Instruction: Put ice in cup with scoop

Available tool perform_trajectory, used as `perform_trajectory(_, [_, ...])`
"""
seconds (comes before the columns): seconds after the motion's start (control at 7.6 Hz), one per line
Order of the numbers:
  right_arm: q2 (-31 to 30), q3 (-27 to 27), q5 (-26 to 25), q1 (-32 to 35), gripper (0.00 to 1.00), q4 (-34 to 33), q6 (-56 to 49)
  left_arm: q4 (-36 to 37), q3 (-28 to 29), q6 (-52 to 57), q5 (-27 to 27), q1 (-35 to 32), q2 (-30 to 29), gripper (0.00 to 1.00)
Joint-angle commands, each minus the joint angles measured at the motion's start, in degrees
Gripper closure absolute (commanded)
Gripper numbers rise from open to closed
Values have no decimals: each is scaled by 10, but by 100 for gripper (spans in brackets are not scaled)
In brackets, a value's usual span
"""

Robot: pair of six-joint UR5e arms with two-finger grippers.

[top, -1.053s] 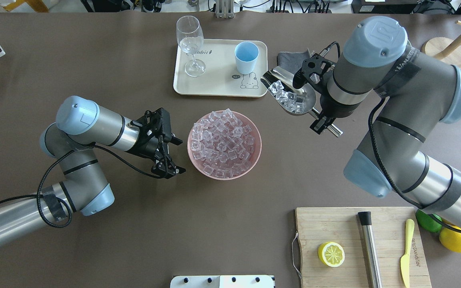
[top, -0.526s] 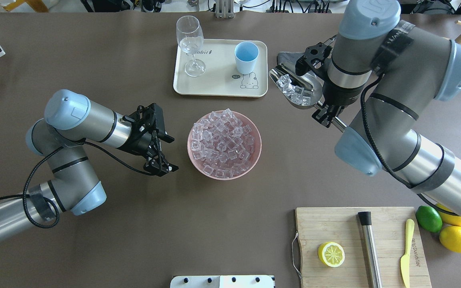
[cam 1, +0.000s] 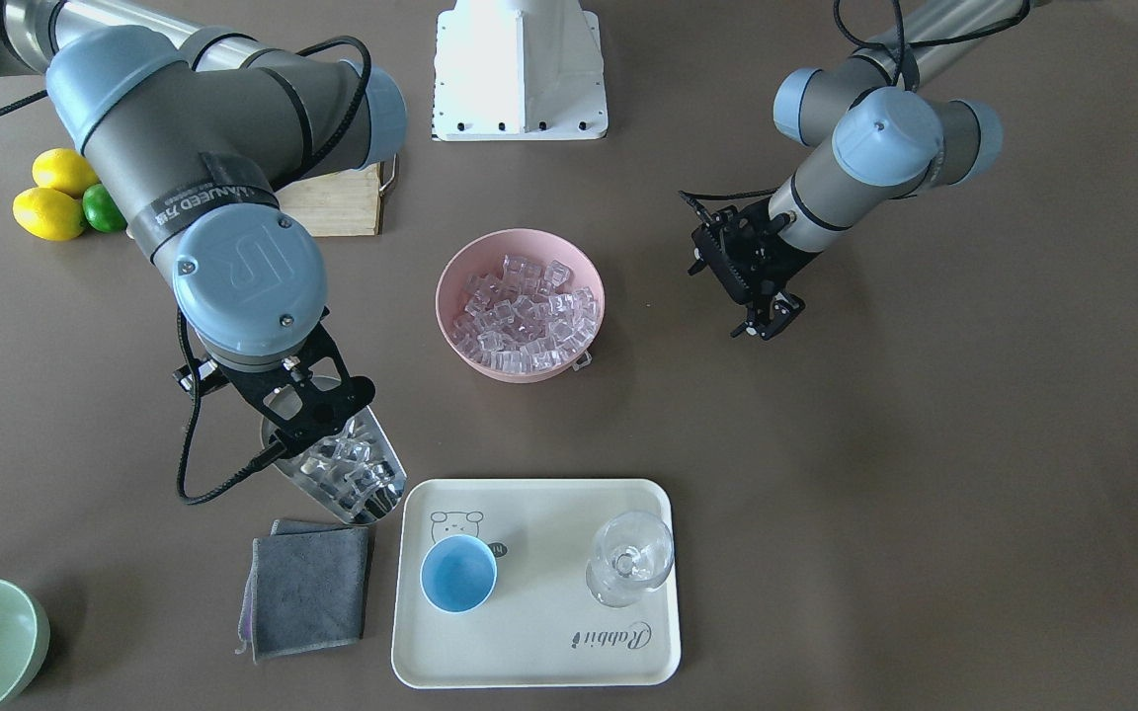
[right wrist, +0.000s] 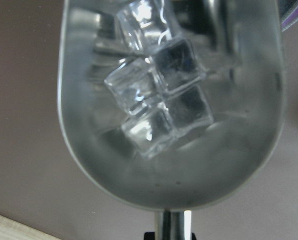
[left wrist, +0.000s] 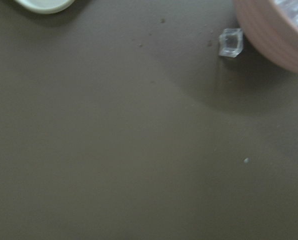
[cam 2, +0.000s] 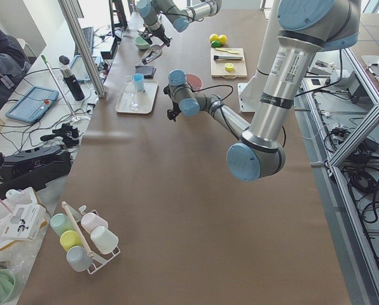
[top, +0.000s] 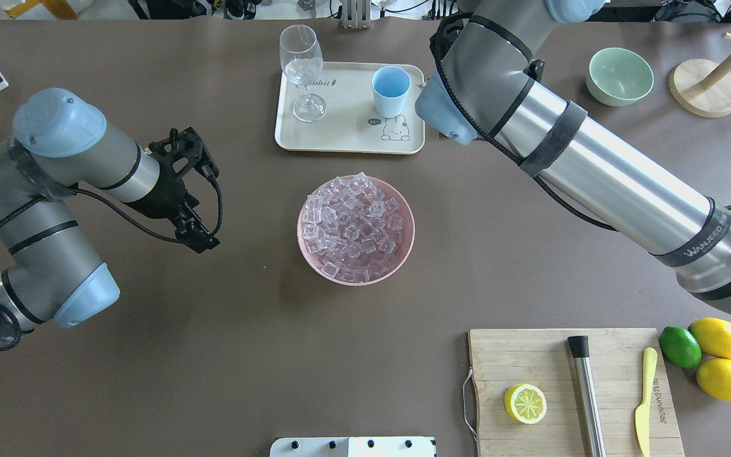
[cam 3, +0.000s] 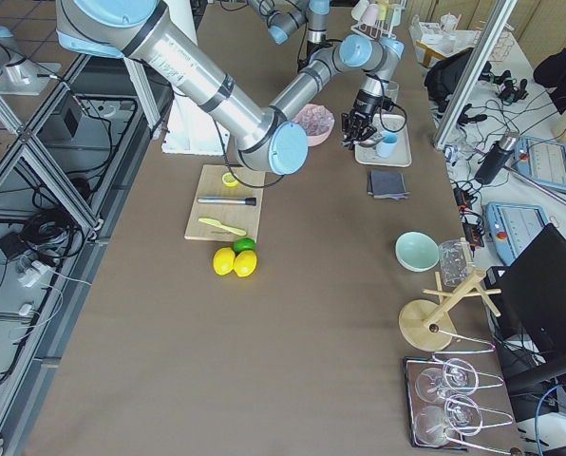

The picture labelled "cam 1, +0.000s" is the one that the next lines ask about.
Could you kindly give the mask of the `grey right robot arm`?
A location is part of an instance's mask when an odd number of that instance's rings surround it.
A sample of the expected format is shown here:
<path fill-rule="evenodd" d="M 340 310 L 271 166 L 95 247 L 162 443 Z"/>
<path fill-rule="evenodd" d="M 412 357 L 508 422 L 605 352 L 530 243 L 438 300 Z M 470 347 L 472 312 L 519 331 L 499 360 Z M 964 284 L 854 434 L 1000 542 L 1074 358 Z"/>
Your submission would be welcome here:
<path fill-rule="evenodd" d="M 396 157 L 407 110 L 369 53 L 324 63 L 132 1 L 0 1 L 0 76 L 41 75 L 61 124 L 215 365 L 289 458 L 373 400 L 325 333 L 328 279 L 277 193 Z"/>

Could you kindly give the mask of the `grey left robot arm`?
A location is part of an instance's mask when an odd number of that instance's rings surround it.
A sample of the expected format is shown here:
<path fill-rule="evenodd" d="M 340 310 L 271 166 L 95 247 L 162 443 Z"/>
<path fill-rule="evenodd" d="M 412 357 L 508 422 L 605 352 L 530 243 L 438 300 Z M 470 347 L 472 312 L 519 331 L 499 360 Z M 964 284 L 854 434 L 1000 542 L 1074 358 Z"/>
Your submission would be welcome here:
<path fill-rule="evenodd" d="M 714 271 L 745 307 L 737 334 L 768 341 L 805 311 L 789 281 L 890 199 L 960 185 L 993 166 L 1004 130 L 989 105 L 935 104 L 920 86 L 981 40 L 1023 22 L 1030 1 L 927 1 L 894 10 L 894 26 L 851 38 L 834 69 L 800 68 L 781 82 L 772 119 L 813 149 L 784 184 L 721 197 L 684 195 L 696 212 L 691 273 Z"/>

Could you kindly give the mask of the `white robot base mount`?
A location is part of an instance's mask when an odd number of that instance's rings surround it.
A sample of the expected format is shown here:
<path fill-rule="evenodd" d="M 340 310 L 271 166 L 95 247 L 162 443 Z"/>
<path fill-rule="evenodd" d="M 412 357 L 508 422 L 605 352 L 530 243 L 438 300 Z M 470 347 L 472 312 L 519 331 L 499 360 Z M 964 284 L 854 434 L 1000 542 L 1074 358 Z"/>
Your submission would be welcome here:
<path fill-rule="evenodd" d="M 437 18 L 437 141 L 607 137 L 600 20 L 578 1 L 456 1 Z"/>

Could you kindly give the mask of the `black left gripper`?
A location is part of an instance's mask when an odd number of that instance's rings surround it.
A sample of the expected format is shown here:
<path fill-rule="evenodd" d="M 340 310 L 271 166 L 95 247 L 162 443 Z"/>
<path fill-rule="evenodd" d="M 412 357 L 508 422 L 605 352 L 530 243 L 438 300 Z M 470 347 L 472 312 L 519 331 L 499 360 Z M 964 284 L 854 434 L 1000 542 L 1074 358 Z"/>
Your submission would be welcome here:
<path fill-rule="evenodd" d="M 712 270 L 732 301 L 745 305 L 747 316 L 732 329 L 732 338 L 747 334 L 770 341 L 807 307 L 787 291 L 787 282 L 816 256 L 781 238 L 795 214 L 782 210 L 772 216 L 769 202 L 762 198 L 742 208 L 727 205 L 712 212 L 703 197 L 688 198 L 700 224 L 691 234 L 687 274 Z"/>

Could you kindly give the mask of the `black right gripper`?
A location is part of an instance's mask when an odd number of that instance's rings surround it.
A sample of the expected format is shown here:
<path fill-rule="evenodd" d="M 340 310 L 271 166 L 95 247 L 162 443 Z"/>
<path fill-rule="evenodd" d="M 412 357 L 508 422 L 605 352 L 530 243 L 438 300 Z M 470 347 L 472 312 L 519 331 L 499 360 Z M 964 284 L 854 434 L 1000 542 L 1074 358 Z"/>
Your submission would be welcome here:
<path fill-rule="evenodd" d="M 374 400 L 376 385 L 366 377 L 351 375 L 322 323 L 304 338 L 298 352 L 257 372 L 221 364 L 215 355 L 195 356 L 185 321 L 178 321 L 176 332 L 184 365 L 173 377 L 193 400 L 189 432 L 199 419 L 203 397 L 230 385 L 273 425 L 267 450 L 297 456 L 322 437 L 341 432 L 348 419 Z"/>

